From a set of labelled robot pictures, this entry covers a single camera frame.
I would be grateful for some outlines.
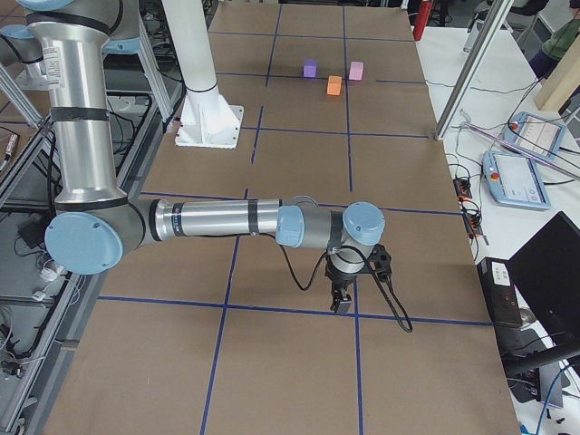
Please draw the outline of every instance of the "blue and white device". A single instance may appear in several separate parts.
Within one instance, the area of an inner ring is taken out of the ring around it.
[[[483,155],[483,173],[491,196],[499,204],[550,209],[550,200],[534,161],[513,153],[488,151]]]
[[[552,161],[564,139],[566,126],[539,116],[521,111],[511,119],[504,129],[503,136],[516,147]]]

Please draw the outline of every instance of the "person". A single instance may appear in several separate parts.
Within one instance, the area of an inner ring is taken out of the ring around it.
[[[546,79],[552,73],[578,36],[580,29],[580,0],[570,0],[569,5],[572,19],[552,34],[552,37],[542,44],[542,48],[529,61],[529,65],[538,79]],[[579,92],[580,87],[574,91],[572,96],[577,95]]]

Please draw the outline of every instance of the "green shirt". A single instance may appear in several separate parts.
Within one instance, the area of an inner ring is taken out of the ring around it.
[[[560,61],[578,35],[580,20],[571,20],[542,45],[544,54],[555,61]]]

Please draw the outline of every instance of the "red object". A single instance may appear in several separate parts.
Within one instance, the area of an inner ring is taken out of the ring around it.
[[[423,36],[423,30],[429,21],[431,15],[432,2],[420,2],[419,14],[415,20],[415,28],[413,29],[413,38],[415,41],[420,41]]]

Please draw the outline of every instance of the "black monitor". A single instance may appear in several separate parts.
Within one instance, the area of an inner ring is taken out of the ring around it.
[[[554,335],[556,347],[574,354],[570,347],[580,340],[580,229],[560,211],[506,266],[537,320]],[[580,356],[567,358],[580,363]]]

